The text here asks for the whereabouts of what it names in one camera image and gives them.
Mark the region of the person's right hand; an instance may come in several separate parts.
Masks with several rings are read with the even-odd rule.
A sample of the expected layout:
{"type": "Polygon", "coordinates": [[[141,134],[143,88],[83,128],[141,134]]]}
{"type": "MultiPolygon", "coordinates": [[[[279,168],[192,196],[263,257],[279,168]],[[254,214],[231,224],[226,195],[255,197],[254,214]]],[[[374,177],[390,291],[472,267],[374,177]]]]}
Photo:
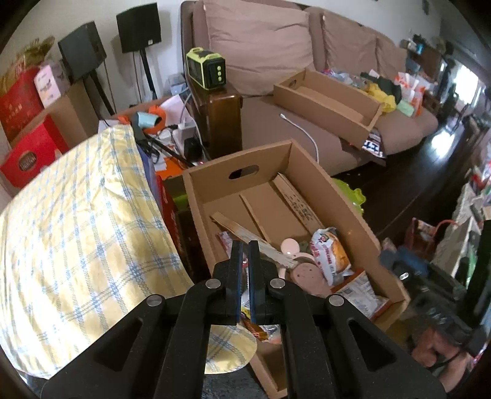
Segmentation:
{"type": "Polygon", "coordinates": [[[427,369],[443,368],[438,380],[446,392],[451,392],[458,386],[473,360],[470,354],[451,345],[432,327],[428,327],[419,336],[411,356],[427,369]]]}

